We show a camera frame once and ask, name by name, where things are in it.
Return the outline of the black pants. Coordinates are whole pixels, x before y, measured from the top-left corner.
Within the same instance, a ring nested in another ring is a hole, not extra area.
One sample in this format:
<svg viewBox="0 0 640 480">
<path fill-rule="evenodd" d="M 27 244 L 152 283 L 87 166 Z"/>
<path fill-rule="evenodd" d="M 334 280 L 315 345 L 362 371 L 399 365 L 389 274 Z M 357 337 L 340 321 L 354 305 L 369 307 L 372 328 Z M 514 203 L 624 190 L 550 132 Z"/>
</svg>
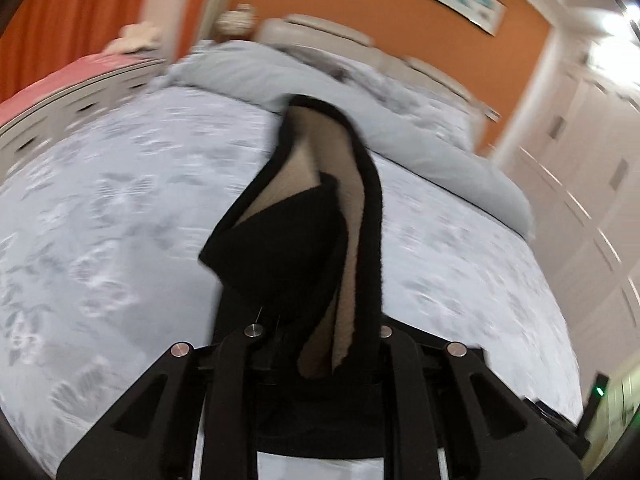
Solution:
<svg viewBox="0 0 640 480">
<path fill-rule="evenodd" d="M 210 426 L 260 450 L 383 453 L 382 188 L 357 127 L 285 103 L 270 159 L 200 259 L 221 282 Z"/>
</svg>

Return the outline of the white wardrobe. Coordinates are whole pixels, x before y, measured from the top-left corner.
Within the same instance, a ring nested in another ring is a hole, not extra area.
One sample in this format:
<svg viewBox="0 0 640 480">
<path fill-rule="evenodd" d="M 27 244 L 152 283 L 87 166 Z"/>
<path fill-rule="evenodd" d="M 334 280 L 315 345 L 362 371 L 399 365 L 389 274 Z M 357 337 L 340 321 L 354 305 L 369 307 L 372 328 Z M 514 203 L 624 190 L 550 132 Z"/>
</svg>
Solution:
<svg viewBox="0 0 640 480">
<path fill-rule="evenodd" d="M 639 357 L 638 41 L 554 32 L 496 159 L 533 207 L 587 390 Z"/>
</svg>

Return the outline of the pink topped side cabinet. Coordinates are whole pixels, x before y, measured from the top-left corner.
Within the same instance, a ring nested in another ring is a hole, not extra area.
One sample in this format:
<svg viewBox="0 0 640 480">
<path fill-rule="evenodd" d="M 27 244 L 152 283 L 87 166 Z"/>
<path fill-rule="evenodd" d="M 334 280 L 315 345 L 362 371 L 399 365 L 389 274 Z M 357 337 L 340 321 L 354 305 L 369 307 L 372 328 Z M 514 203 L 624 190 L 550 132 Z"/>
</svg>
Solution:
<svg viewBox="0 0 640 480">
<path fill-rule="evenodd" d="M 1 179 L 133 99 L 165 66 L 156 55 L 87 55 L 2 102 Z"/>
</svg>

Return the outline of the grey folded duvet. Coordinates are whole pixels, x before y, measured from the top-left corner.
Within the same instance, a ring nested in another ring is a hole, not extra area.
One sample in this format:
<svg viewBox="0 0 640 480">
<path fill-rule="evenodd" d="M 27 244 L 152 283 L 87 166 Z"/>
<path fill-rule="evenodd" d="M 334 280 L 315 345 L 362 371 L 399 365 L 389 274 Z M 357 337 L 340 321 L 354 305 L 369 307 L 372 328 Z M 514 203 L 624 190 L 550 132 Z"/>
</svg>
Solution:
<svg viewBox="0 0 640 480">
<path fill-rule="evenodd" d="M 522 237 L 534 234 L 533 209 L 525 194 L 489 160 L 410 125 L 363 92 L 272 47 L 203 41 L 168 67 L 163 83 L 198 87 L 277 114 L 299 94 L 327 102 L 358 127 L 370 150 L 446 188 Z"/>
</svg>

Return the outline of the beige padded headboard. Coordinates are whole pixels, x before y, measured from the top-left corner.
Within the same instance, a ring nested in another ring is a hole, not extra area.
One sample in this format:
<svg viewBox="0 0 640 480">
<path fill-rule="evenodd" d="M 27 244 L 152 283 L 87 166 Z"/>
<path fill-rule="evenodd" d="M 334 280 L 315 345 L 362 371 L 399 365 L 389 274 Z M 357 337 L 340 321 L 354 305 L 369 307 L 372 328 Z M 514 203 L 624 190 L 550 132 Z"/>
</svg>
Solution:
<svg viewBox="0 0 640 480">
<path fill-rule="evenodd" d="M 320 49 L 367 64 L 379 72 L 403 81 L 418 84 L 433 91 L 447 89 L 470 103 L 491 122 L 498 122 L 500 114 L 480 101 L 459 81 L 427 62 L 411 56 L 390 55 L 378 49 L 374 40 L 342 24 L 304 14 L 288 14 L 284 18 L 267 18 L 257 27 L 253 39 L 260 44 L 297 46 Z"/>
</svg>

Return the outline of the white flower plush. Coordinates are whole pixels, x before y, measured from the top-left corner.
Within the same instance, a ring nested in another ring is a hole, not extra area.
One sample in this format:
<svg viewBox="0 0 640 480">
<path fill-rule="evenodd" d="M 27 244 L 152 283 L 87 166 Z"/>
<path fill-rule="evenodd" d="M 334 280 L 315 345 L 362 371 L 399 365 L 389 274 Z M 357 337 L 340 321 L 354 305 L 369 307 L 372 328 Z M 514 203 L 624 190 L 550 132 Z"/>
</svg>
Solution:
<svg viewBox="0 0 640 480">
<path fill-rule="evenodd" d="M 116 39 L 102 50 L 104 54 L 131 54 L 157 50 L 160 47 L 162 30 L 151 22 L 125 25 Z"/>
</svg>

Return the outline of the white bedside lamp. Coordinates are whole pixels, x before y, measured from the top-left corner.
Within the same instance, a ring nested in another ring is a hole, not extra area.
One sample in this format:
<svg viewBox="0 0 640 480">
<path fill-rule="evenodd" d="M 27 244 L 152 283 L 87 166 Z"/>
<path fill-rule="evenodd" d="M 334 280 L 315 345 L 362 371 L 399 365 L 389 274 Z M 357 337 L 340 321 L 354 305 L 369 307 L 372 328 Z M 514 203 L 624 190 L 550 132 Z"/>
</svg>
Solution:
<svg viewBox="0 0 640 480">
<path fill-rule="evenodd" d="M 256 25 L 256 10 L 249 3 L 239 3 L 235 9 L 222 12 L 215 23 L 220 40 L 247 39 Z"/>
</svg>

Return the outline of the orange curtain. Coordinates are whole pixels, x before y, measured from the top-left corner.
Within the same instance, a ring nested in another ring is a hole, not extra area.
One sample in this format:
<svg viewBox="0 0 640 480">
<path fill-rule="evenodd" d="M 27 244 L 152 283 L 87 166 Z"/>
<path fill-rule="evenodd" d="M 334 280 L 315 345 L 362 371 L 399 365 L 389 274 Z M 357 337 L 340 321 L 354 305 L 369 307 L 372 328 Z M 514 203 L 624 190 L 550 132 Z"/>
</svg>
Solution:
<svg viewBox="0 0 640 480">
<path fill-rule="evenodd" d="M 1 99 L 88 54 L 138 20 L 143 0 L 24 0 L 1 34 Z"/>
</svg>

